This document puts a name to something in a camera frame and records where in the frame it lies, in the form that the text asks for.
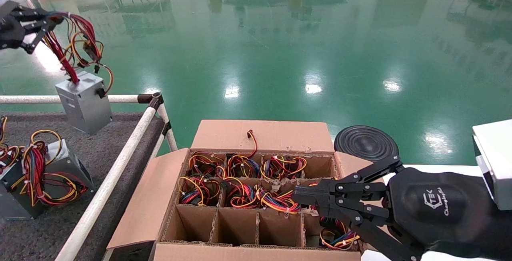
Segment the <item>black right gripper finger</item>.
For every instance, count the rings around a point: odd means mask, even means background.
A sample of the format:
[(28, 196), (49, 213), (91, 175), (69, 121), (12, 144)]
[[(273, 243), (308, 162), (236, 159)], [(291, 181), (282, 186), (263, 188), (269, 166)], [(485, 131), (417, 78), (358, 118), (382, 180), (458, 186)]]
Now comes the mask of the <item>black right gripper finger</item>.
[(386, 190), (383, 184), (374, 181), (390, 173), (402, 171), (400, 157), (386, 157), (349, 174), (340, 180), (322, 179), (315, 185), (296, 186), (294, 198), (341, 197), (344, 193), (362, 192), (370, 194)]
[(333, 195), (295, 195), (294, 201), (314, 206), (321, 217), (338, 219), (392, 261), (421, 260), (421, 250), (400, 243), (380, 228), (389, 217), (382, 207)]

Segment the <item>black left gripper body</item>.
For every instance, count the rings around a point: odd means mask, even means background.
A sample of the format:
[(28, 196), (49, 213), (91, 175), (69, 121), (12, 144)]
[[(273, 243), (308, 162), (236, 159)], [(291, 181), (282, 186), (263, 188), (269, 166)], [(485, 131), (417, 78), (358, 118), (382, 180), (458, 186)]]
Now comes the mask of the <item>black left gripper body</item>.
[(1, 50), (12, 48), (25, 49), (23, 40), (25, 29), (21, 25), (25, 6), (20, 4), (2, 4), (0, 10), (0, 47)]

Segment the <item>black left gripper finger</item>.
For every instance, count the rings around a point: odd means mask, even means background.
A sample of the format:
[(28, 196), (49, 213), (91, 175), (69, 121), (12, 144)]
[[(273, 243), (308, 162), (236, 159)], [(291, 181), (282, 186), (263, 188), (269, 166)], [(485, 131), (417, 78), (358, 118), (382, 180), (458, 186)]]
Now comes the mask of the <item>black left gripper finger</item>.
[(42, 8), (28, 8), (28, 7), (15, 7), (14, 18), (21, 22), (31, 21), (53, 21), (56, 24), (61, 24), (64, 20), (63, 17), (51, 14)]
[(32, 54), (37, 44), (42, 41), (43, 37), (57, 26), (56, 22), (34, 22), (24, 25), (24, 35), (35, 34), (35, 37), (29, 43), (23, 42), (21, 48), (27, 54)]

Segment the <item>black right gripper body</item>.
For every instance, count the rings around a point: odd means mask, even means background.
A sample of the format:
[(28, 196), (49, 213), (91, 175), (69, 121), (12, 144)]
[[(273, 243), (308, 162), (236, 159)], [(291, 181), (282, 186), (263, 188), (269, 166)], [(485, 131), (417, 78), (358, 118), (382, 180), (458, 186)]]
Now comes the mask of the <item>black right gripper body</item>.
[(406, 168), (388, 182), (393, 226), (424, 252), (511, 259), (511, 211), (499, 210), (481, 177)]

